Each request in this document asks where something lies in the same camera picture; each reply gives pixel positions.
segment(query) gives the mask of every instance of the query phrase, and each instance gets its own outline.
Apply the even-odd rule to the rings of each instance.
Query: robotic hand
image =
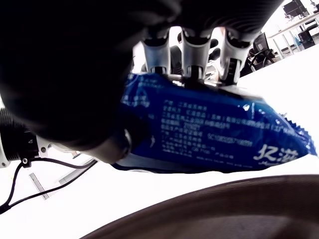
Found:
[[[24,143],[36,142],[25,144],[33,145],[34,155],[45,156],[46,147],[55,144],[115,163],[143,140],[142,123],[119,110],[136,43],[143,42],[147,71],[170,77],[169,28],[181,26],[180,77],[201,82],[211,33],[223,26],[221,69],[214,84],[230,87],[238,81],[254,38],[280,3],[136,0],[114,2],[113,9],[121,9],[115,14],[103,3],[67,1],[42,13],[30,1],[8,3],[1,7],[8,22],[0,29],[2,100],[27,128]],[[0,167],[6,167],[11,160],[6,148],[21,140],[4,139],[4,127],[0,134]]]

